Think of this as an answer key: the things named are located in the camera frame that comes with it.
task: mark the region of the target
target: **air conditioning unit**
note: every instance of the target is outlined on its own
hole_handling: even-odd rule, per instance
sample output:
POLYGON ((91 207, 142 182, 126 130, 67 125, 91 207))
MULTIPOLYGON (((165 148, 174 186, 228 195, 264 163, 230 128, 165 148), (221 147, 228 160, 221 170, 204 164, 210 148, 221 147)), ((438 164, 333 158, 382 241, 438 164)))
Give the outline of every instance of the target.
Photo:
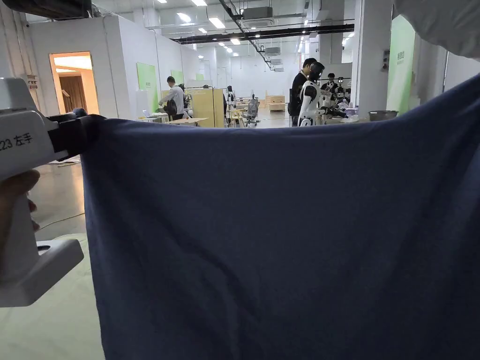
POLYGON ((273 8, 263 6, 243 10, 242 24, 245 27, 268 27, 274 24, 273 8))
POLYGON ((280 48, 265 48, 265 55, 266 56, 280 55, 280 52, 281 52, 280 48))

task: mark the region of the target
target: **man in black shirt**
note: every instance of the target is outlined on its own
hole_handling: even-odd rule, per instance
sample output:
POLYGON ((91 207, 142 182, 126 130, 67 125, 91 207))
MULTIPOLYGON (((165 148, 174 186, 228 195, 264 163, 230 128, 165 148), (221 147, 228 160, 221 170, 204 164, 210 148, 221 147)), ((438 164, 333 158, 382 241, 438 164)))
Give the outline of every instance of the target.
POLYGON ((317 62, 317 60, 314 58, 305 60, 302 70, 297 74, 297 76, 295 76, 295 79, 293 80, 290 103, 288 104, 288 112, 292 117, 292 126, 298 125, 298 118, 301 110, 301 90, 303 84, 305 84, 308 80, 308 75, 310 75, 310 66, 314 62, 317 62))

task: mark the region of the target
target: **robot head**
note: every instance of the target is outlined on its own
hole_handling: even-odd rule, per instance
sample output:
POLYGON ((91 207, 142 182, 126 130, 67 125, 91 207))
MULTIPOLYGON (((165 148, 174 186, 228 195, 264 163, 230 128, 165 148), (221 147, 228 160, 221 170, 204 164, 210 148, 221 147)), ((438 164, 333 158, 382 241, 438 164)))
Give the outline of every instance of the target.
POLYGON ((324 70, 325 70, 325 67, 321 63, 314 62, 310 67, 310 75, 309 75, 310 81, 316 83, 318 79, 320 79, 320 76, 322 76, 322 73, 324 72, 324 70))

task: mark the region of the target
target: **human hand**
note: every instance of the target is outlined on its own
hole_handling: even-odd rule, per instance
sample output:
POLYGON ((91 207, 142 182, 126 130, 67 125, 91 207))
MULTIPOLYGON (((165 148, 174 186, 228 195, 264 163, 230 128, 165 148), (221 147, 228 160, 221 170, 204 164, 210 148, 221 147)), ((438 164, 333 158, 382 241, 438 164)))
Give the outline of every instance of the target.
MULTIPOLYGON (((30 191, 39 178, 40 173, 38 171, 30 170, 0 183, 0 254, 8 239, 12 224, 13 206, 16 200, 30 191)), ((36 205, 30 200, 28 201, 28 206, 30 207, 30 212, 36 210, 36 205)), ((33 222, 33 228, 37 231, 39 229, 38 224, 33 222)))

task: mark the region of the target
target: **black shirt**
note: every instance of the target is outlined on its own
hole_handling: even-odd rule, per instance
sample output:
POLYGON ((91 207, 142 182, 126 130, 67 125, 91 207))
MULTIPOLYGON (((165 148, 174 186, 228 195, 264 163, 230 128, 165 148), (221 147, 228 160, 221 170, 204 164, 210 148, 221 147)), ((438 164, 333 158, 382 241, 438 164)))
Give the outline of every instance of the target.
POLYGON ((291 116, 300 115, 301 110, 301 98, 300 93, 303 88, 303 85, 307 82, 307 76, 303 72, 299 72, 292 84, 292 94, 290 99, 290 104, 288 106, 291 116))

